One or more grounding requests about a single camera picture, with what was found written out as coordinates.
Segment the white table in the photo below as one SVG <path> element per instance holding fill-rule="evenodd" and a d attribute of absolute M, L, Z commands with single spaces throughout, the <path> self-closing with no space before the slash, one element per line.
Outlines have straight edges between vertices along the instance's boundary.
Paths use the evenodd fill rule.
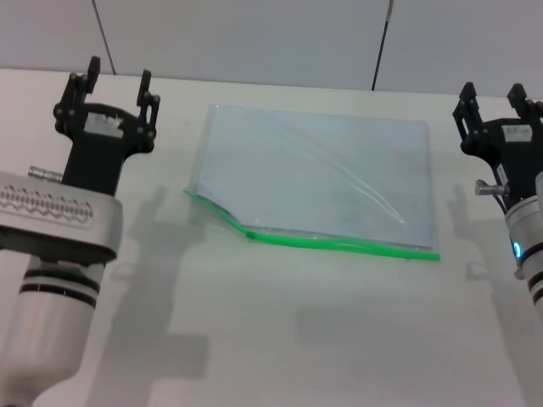
<path fill-rule="evenodd" d="M 63 170 L 70 141 L 52 110 L 66 80 L 0 71 L 1 170 Z M 88 100 L 136 113 L 138 85 L 103 75 Z M 176 80 L 151 88 L 162 97 L 156 149 L 123 170 L 125 234 L 83 366 L 38 406 L 543 405 L 543 328 L 512 275 L 500 210 L 473 195 L 491 173 L 460 152 L 456 97 Z M 243 240 L 182 193 L 211 104 L 427 122 L 441 263 Z M 513 115 L 505 99 L 480 105 L 487 120 Z M 0 339 L 26 259 L 0 254 Z"/>

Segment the black band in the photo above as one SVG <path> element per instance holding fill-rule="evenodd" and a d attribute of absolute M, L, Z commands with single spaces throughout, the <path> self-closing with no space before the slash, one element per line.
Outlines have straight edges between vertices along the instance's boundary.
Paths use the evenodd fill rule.
<path fill-rule="evenodd" d="M 97 282 L 95 282 L 94 280 L 91 280 L 88 277 L 82 276 L 81 274 L 77 274 L 75 272 L 62 271 L 62 270 L 28 270 L 25 273 L 24 278 L 27 278 L 27 277 L 58 278 L 59 280 L 65 280 L 66 282 L 76 282 L 77 284 L 81 284 L 82 286 L 91 288 L 97 293 L 100 292 L 100 285 Z"/>
<path fill-rule="evenodd" d="M 70 290 L 69 288 L 51 286 L 49 284 L 23 284 L 19 290 L 20 293 L 27 291 L 38 291 L 42 293 L 53 293 L 58 295 L 64 295 L 65 297 L 70 297 L 73 299 L 78 299 L 83 303 L 87 303 L 93 308 L 96 308 L 96 299 L 89 297 L 86 294 L 80 293 L 75 290 Z"/>
<path fill-rule="evenodd" d="M 543 242 L 539 242 L 531 248 L 526 249 L 523 255 L 520 256 L 520 259 L 518 260 L 518 265 L 523 265 L 523 263 L 528 259 L 529 256 L 531 256 L 532 254 L 536 254 L 541 250 L 543 250 Z"/>
<path fill-rule="evenodd" d="M 541 297 L 543 297 L 543 288 L 538 290 L 532 297 L 534 299 L 534 304 L 537 304 Z"/>
<path fill-rule="evenodd" d="M 528 281 L 528 289 L 530 291 L 532 291 L 532 288 L 535 287 L 535 284 L 537 284 L 538 282 L 541 282 L 541 281 L 543 281 L 543 271 L 540 271 L 535 276 L 533 276 L 532 278 L 529 279 L 529 281 Z"/>

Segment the green zipper seal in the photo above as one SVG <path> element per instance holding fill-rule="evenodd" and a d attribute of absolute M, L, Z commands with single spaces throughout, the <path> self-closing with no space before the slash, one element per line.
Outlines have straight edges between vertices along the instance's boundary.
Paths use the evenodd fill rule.
<path fill-rule="evenodd" d="M 291 248 L 319 248 L 323 250 L 337 250 L 343 252 L 373 254 L 376 256 L 396 257 L 399 259 L 441 261 L 441 255 L 439 253 L 409 250 L 406 248 L 395 248 L 360 239 L 304 239 L 302 237 L 268 235 L 265 233 L 259 233 L 257 231 L 249 231 L 237 223 L 224 210 L 219 209 L 216 205 L 189 191 L 185 191 L 185 193 L 195 201 L 202 203 L 218 214 L 222 219 L 228 222 L 230 226 L 240 233 L 243 233 L 248 239 L 255 240 L 257 242 L 289 246 Z"/>

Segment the label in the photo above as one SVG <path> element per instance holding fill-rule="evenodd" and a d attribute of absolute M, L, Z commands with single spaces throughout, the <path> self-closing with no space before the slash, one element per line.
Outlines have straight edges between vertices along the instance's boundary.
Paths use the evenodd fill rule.
<path fill-rule="evenodd" d="M 495 172 L 498 173 L 502 185 L 506 185 L 509 182 L 506 176 L 506 172 L 505 170 L 503 170 L 503 165 L 498 165 L 498 168 L 496 168 Z"/>
<path fill-rule="evenodd" d="M 123 137 L 124 133 L 119 129 L 122 119 L 109 117 L 105 114 L 90 113 L 85 122 L 85 131 L 87 133 L 101 134 L 110 137 Z"/>
<path fill-rule="evenodd" d="M 501 127 L 506 142 L 531 142 L 532 128 L 530 125 L 503 125 Z"/>

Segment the clear plastic bag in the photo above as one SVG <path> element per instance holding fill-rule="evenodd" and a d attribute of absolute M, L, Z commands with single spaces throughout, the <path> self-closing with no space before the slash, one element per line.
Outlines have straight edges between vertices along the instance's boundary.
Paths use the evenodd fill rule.
<path fill-rule="evenodd" d="M 422 122 L 215 106 L 187 192 L 254 240 L 439 260 Z"/>

